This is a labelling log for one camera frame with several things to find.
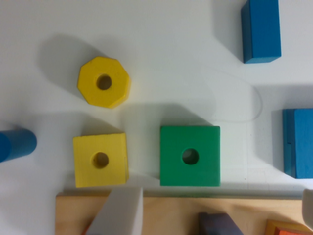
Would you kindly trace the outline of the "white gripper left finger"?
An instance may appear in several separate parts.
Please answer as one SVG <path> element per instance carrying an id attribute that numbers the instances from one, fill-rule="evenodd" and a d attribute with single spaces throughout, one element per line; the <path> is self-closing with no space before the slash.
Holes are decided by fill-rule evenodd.
<path id="1" fill-rule="evenodd" d="M 141 235 L 143 189 L 114 188 L 85 235 Z"/>

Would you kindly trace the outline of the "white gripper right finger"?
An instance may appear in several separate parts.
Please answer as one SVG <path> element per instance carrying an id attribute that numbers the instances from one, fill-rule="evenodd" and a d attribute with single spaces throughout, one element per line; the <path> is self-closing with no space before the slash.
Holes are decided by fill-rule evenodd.
<path id="1" fill-rule="evenodd" d="M 302 216 L 305 224 L 313 230 L 313 190 L 303 191 Z"/>

